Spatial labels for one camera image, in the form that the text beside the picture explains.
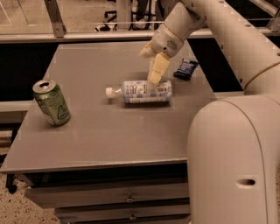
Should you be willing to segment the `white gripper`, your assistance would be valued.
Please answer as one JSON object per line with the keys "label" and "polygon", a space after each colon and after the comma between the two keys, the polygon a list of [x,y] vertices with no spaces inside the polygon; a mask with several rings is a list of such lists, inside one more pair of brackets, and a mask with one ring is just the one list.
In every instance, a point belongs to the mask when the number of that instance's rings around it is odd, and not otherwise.
{"label": "white gripper", "polygon": [[154,57],[150,60],[147,78],[149,82],[156,86],[159,84],[170,64],[169,58],[174,57],[183,45],[184,41],[178,38],[165,24],[158,27],[151,41],[139,53],[139,56],[143,58]]}

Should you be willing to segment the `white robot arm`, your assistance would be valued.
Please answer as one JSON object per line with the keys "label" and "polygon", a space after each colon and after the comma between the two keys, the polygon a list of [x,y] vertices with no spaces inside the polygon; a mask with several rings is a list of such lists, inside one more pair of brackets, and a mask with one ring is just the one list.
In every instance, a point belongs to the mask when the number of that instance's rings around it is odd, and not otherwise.
{"label": "white robot arm", "polygon": [[226,0],[179,0],[140,52],[158,83],[192,32],[207,26],[244,93],[192,120],[187,167],[192,224],[279,224],[279,49]]}

